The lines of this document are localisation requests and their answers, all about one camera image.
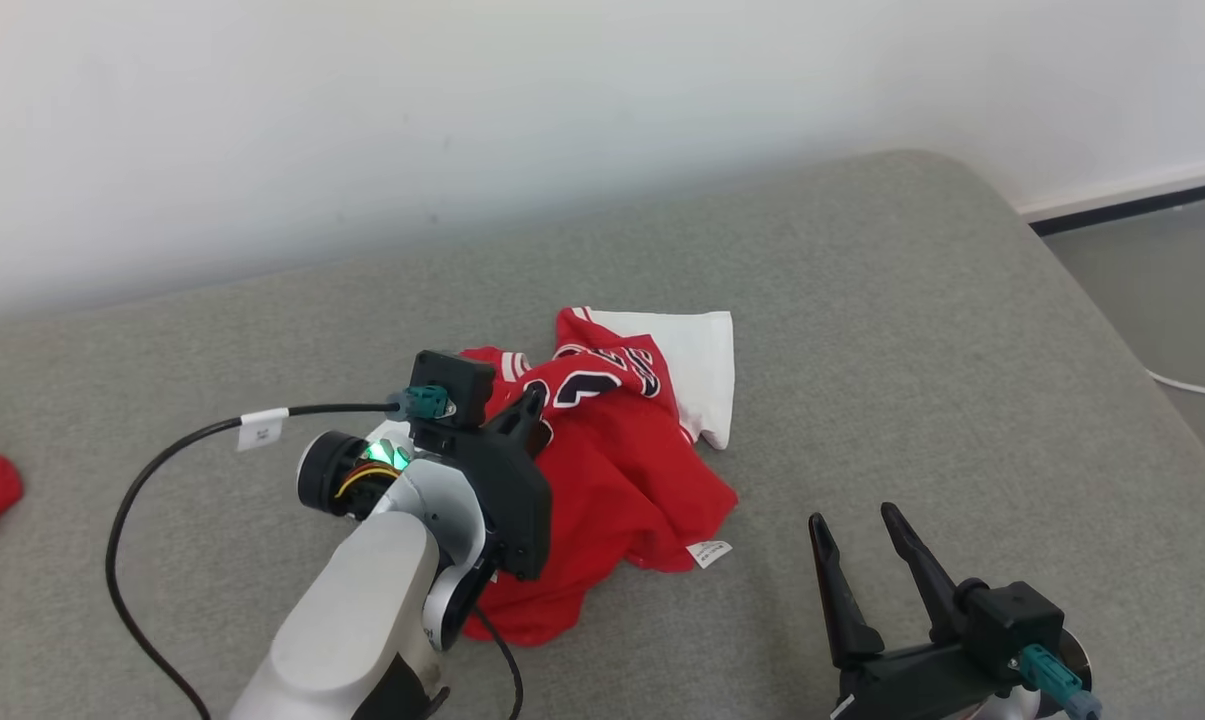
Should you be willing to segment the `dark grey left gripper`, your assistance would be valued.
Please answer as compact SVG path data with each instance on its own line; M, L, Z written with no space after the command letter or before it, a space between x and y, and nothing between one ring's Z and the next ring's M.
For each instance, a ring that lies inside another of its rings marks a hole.
M537 580L551 547L552 492L535 465L548 445L546 386L521 397L478 427L448 418L415 419L413 483L422 519L452 559L482 559L523 582Z

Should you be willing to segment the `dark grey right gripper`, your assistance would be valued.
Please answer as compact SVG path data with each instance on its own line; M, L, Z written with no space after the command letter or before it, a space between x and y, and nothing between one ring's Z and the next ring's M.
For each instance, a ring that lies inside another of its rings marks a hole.
M840 669L835 719L946 719L971 712L991 696L1018 687L1009 667L974 660L959 638L957 584L895 503L880 506L897 555L909 566L931 626L919 644L884 653L884 639L864 620L841 555L821 512L809 517L819 601L831 665Z

